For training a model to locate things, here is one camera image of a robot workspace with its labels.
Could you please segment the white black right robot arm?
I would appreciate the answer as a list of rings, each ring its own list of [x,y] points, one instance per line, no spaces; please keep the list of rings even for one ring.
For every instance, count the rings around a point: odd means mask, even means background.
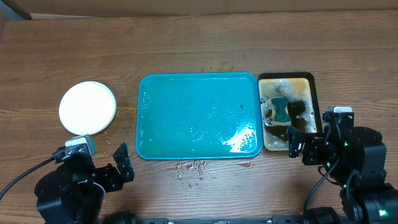
[[[365,127],[329,125],[326,133],[287,129],[289,156],[324,167],[341,187],[345,219],[331,208],[306,208],[305,223],[397,223],[397,189],[386,182],[386,146],[381,133]]]

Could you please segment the yellow green sponge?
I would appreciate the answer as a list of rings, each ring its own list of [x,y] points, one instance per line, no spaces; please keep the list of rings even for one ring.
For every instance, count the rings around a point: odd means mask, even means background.
[[[273,108],[273,117],[275,122],[288,123],[291,122],[289,112],[287,111],[288,99],[286,98],[273,98],[271,99]]]

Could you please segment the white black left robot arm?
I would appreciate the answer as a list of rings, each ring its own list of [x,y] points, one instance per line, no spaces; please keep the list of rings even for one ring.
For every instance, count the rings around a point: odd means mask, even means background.
[[[37,209],[46,223],[97,223],[108,192],[134,180],[126,143],[113,154],[116,166],[95,167],[86,143],[64,146],[53,153],[61,165],[35,186]]]

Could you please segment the white plate with sauce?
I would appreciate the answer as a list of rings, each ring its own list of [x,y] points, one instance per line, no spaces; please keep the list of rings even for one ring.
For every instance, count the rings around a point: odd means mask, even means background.
[[[58,114],[63,127],[75,135],[102,132],[116,116],[113,92],[100,82],[81,82],[62,97]]]

